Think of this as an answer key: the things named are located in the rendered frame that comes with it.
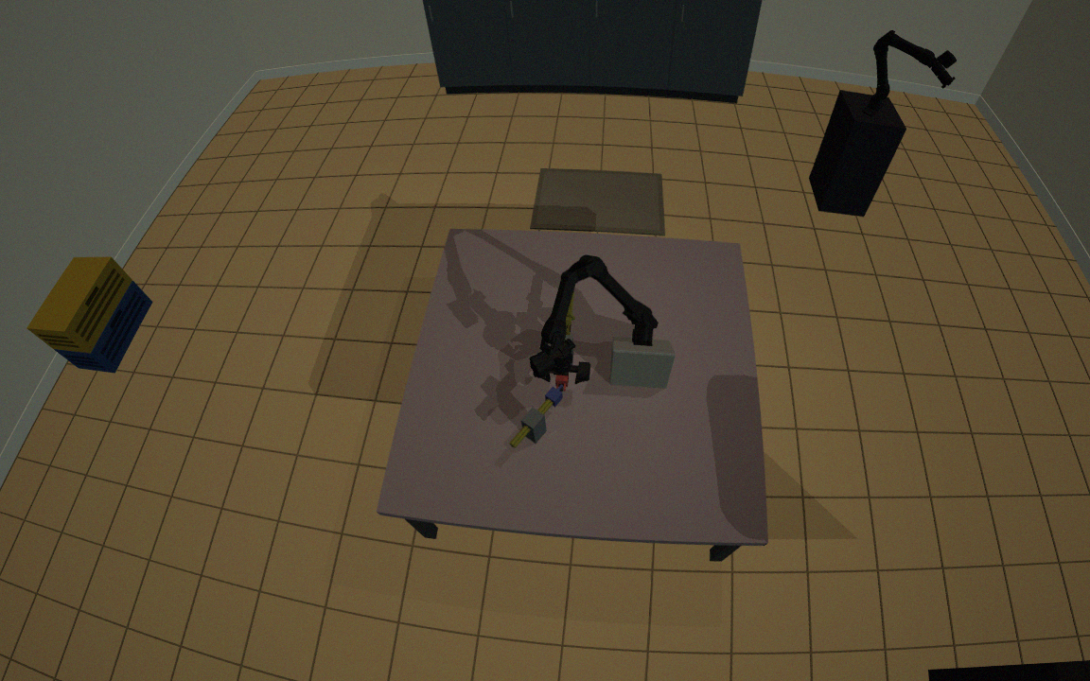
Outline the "yellow rectangular bar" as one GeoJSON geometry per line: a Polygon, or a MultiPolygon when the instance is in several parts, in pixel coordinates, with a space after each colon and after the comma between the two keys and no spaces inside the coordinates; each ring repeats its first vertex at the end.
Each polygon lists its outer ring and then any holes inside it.
{"type": "MultiPolygon", "coordinates": [[[[572,291],[572,297],[574,297],[574,290],[572,291]]],[[[566,316],[567,329],[566,329],[566,338],[564,338],[564,341],[567,340],[568,338],[571,338],[572,341],[571,323],[572,320],[576,320],[576,316],[572,316],[572,297],[571,297],[570,311],[568,311],[566,316]]]]}

